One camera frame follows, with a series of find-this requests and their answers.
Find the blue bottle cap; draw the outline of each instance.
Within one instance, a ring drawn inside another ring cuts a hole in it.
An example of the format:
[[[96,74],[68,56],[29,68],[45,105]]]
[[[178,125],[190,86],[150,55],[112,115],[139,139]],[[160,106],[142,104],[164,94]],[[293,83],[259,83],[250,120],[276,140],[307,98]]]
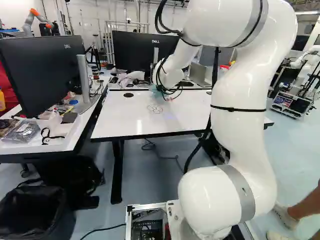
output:
[[[76,105],[76,104],[78,104],[78,103],[79,103],[78,100],[71,100],[71,101],[69,102],[70,105]]]

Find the black backpack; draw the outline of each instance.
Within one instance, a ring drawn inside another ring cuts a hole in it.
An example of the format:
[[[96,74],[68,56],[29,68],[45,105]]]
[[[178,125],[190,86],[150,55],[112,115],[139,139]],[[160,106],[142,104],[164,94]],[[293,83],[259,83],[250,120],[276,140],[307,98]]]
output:
[[[65,190],[69,206],[73,210],[90,196],[103,182],[103,174],[90,157],[71,156],[63,159],[37,162],[34,166],[41,178],[27,180],[30,184],[43,181],[46,186],[58,186]]]

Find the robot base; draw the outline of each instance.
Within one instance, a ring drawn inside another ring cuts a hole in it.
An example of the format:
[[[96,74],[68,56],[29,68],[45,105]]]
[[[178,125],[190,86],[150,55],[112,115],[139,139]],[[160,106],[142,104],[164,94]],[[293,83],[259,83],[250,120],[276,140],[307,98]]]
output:
[[[198,236],[187,223],[179,200],[167,201],[165,206],[172,240],[219,240],[227,237],[231,231],[231,227],[228,227],[214,235]]]

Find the screen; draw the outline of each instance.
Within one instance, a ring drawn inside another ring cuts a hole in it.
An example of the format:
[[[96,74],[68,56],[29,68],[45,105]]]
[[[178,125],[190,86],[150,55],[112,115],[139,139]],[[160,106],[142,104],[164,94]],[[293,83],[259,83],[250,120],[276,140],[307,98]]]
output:
[[[320,45],[320,34],[318,34],[318,37],[316,38],[314,45]]]
[[[292,50],[303,51],[308,42],[308,39],[309,36],[297,35]]]
[[[112,31],[115,67],[130,71],[149,71],[154,49],[158,48],[158,61],[174,52],[178,36]]]
[[[77,55],[84,53],[81,36],[0,40],[0,60],[28,118],[62,100],[70,83],[80,81]]]

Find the robot arm in background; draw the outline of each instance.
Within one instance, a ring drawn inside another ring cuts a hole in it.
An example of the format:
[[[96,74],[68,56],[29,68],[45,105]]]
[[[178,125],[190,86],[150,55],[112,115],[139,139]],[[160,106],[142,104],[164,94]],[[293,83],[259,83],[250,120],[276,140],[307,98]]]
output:
[[[308,51],[304,52],[296,61],[290,63],[290,66],[295,69],[299,69],[304,64],[307,55],[314,55],[314,57],[308,61],[309,65],[317,65],[320,60],[320,45],[313,45]]]
[[[189,171],[178,185],[186,222],[201,239],[223,238],[231,226],[266,214],[275,204],[277,183],[264,145],[264,111],[272,77],[297,29],[295,12],[284,0],[189,2],[183,40],[159,71],[162,84],[171,88],[182,79],[180,69],[199,49],[189,44],[236,47],[238,52],[211,95],[212,131],[230,151],[229,163]]]
[[[45,19],[42,15],[40,15],[39,12],[37,12],[37,10],[35,10],[34,8],[30,9],[29,15],[26,18],[26,20],[24,21],[24,24],[22,26],[23,31],[25,32],[25,36],[26,37],[33,37],[33,34],[31,32],[31,25],[35,19],[35,17],[41,22],[41,23],[46,23],[46,27],[48,29],[54,28],[54,25],[52,22],[48,21],[47,19]]]

